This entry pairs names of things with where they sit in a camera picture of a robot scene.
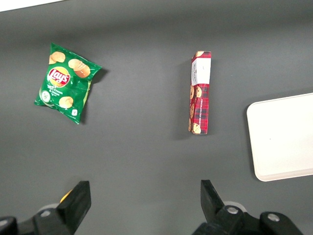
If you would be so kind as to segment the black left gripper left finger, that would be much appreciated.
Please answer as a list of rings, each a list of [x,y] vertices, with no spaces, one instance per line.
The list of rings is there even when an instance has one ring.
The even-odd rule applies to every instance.
[[[2,235],[73,235],[91,207],[89,181],[80,181],[59,203],[42,207],[28,220],[0,218]]]

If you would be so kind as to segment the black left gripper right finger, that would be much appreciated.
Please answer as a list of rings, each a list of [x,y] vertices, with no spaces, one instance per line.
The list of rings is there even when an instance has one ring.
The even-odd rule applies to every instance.
[[[201,208],[206,222],[195,235],[301,235],[299,228],[284,214],[266,211],[251,216],[241,204],[225,204],[210,180],[201,181]]]

